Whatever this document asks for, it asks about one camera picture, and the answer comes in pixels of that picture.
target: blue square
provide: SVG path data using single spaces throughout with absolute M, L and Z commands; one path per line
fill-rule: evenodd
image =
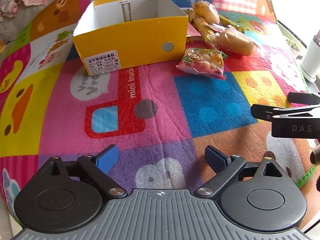
M 118 130 L 118 106 L 103 107 L 92 113 L 91 129 L 96 133 Z
M 174 78 L 193 138 L 257 122 L 232 73 L 225 75 L 225 81 L 195 75 Z

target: colorful foam mat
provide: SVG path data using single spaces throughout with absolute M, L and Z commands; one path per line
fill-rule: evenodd
M 306 91 L 271 0 L 208 0 L 268 55 L 229 55 L 226 81 L 186 74 L 175 61 L 88 77 L 72 33 L 90 1 L 48 5 L 2 62 L 0 192 L 13 216 L 19 190 L 50 156 L 76 160 L 110 144 L 120 156 L 109 176 L 127 190 L 194 190 L 214 175 L 204 162 L 208 144 L 248 161 L 271 156 L 298 186 L 308 180 L 308 141 L 273 138 L 270 123 L 250 114 L 254 103 L 290 107 L 288 92 Z

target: yellow shoe box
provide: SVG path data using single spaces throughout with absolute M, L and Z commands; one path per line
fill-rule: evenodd
M 188 16 L 170 0 L 97 0 L 73 33 L 89 75 L 181 59 Z

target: snack bag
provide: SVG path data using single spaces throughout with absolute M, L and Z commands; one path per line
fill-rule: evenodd
M 239 26 L 238 24 L 234 23 L 233 21 L 227 19 L 226 17 L 219 15 L 220 18 L 220 24 L 226 28 L 234 29 L 237 31 L 240 31 L 241 33 L 244 34 L 244 27 Z
M 248 57 L 261 57 L 268 59 L 268 53 L 245 34 L 226 28 L 216 33 L 212 39 L 218 50 L 234 51 Z
M 215 49 L 186 49 L 177 68 L 190 74 L 225 80 L 223 75 L 223 58 L 227 56 Z
M 207 22 L 201 18 L 199 15 L 194 13 L 191 10 L 185 10 L 185 12 L 188 14 L 189 19 L 192 17 L 192 25 L 198 30 L 198 32 L 201 34 L 204 42 L 212 49 L 217 49 L 215 44 L 214 44 L 214 31 L 212 28 L 210 28 L 207 24 Z
M 201 16 L 208 24 L 218 24 L 220 22 L 219 14 L 213 4 L 202 0 L 187 0 L 193 11 Z

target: black circular base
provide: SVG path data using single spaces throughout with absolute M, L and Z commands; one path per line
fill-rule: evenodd
M 38 192 L 18 195 L 15 211 L 23 227 L 43 233 L 66 232 L 85 225 L 100 212 L 101 196 L 89 184 L 69 179 L 58 187 L 42 185 Z

